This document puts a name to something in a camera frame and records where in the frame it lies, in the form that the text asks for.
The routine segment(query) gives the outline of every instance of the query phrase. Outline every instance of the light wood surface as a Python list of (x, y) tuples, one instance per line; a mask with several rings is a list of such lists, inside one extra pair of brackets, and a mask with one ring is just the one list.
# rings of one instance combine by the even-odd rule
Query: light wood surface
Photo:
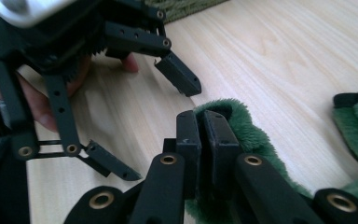
[[(129, 74), (118, 61), (98, 56), (72, 98), (83, 144), (97, 141), (146, 176), (163, 139), (175, 137), (178, 113), (236, 98), (307, 189), (340, 188), (358, 178), (358, 162), (332, 121), (333, 96), (358, 91), (358, 1), (230, 0), (166, 30), (203, 93), (180, 95), (154, 68), (154, 58), (136, 55), (140, 72)], [(38, 132), (42, 139), (57, 137)], [(68, 158), (28, 161), (28, 178), (33, 223), (62, 223), (95, 187), (125, 191), (137, 183), (105, 178)]]

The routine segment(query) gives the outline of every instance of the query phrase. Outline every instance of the metal screw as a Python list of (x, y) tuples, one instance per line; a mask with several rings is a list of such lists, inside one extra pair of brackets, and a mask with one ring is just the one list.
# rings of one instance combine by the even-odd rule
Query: metal screw
[(165, 46), (165, 47), (168, 47), (170, 44), (171, 44), (171, 41), (169, 39), (164, 39), (162, 41), (162, 45)]
[(327, 195), (327, 201), (335, 206), (335, 208), (347, 213), (352, 213), (357, 210), (356, 204), (344, 196), (336, 193)]
[(69, 152), (69, 153), (75, 153), (75, 152), (77, 152), (77, 146), (76, 145), (69, 145), (66, 148), (66, 151)]
[(89, 206), (93, 209), (103, 209), (115, 200), (115, 195), (110, 191), (102, 191), (89, 200)]
[(245, 161), (250, 164), (250, 165), (261, 165), (261, 163), (263, 163), (263, 161), (261, 161), (259, 158), (257, 158), (256, 156), (247, 156), (245, 157)]
[(33, 153), (33, 150), (31, 147), (21, 147), (19, 149), (19, 155), (22, 157), (30, 156)]
[(161, 11), (161, 10), (159, 10), (159, 11), (157, 12), (157, 18), (159, 18), (159, 19), (164, 18), (164, 12)]
[(165, 165), (172, 165), (172, 164), (176, 163), (177, 159), (174, 156), (164, 156), (164, 157), (161, 157), (161, 159), (159, 161), (161, 161), (161, 163), (165, 164)]

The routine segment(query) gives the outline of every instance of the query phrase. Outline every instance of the human hand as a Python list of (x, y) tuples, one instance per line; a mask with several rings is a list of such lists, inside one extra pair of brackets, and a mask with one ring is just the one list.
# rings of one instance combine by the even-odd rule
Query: human hand
[[(132, 54), (130, 54), (126, 59), (121, 60), (125, 70), (129, 72), (137, 72), (138, 64), (136, 63)], [(81, 59), (77, 79), (68, 83), (66, 85), (68, 95), (72, 96), (77, 89), (81, 87), (84, 79), (87, 76), (87, 73), (90, 69), (91, 57), (83, 57)], [(53, 117), (48, 97), (45, 96), (42, 92), (35, 89), (24, 77), (18, 74), (18, 78), (22, 87), (22, 90), (25, 95), (25, 99), (28, 102), (28, 105), (31, 109), (34, 120), (42, 124), (47, 129), (57, 132), (57, 125)]]

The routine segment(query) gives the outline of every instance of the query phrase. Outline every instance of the white object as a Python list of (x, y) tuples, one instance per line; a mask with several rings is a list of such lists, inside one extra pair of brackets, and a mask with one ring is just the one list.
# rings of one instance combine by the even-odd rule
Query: white object
[(77, 0), (0, 0), (0, 17), (8, 23), (29, 28)]

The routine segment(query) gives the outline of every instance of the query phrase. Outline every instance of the wooden floor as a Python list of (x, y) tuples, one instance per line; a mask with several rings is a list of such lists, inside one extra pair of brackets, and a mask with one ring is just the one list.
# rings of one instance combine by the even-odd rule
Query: wooden floor
[[(358, 91), (358, 1), (230, 0), (166, 29), (203, 93), (179, 94), (154, 68), (154, 58), (136, 55), (140, 71), (129, 74), (118, 61), (98, 56), (72, 98), (83, 144), (97, 141), (146, 176), (163, 139), (175, 137), (178, 113), (235, 98), (307, 189), (340, 188), (358, 178), (358, 162), (332, 121), (333, 96)], [(38, 130), (42, 139), (57, 138)], [(28, 177), (32, 221), (51, 224), (63, 223), (90, 189), (125, 191), (137, 183), (105, 178), (68, 158), (28, 161)]]

